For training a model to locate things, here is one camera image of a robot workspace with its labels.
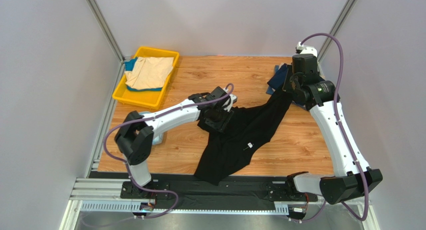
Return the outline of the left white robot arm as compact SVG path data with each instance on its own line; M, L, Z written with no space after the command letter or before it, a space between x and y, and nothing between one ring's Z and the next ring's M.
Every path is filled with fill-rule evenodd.
M147 159L154 139L180 125L197 122L208 132L222 133L233 115L237 97L232 94L233 85L216 87L212 92L197 93L170 108L140 114L133 111L119 126L114 141L124 156L130 176L144 187L151 180Z

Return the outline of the black t shirt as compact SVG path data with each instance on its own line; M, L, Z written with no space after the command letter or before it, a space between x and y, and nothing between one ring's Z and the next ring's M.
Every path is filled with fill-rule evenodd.
M194 176L218 185L224 178L250 164L254 153L271 141L293 96L276 90L260 106L234 107L224 133L210 133Z

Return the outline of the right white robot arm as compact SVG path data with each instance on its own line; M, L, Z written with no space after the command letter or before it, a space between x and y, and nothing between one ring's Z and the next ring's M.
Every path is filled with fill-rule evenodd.
M370 193L383 180L383 175L380 169L371 168L357 147L342 105L334 100L336 87L320 76L316 56L311 53L294 55L282 88L313 116L333 166L332 176L308 172L291 175L295 190L320 195L331 205Z

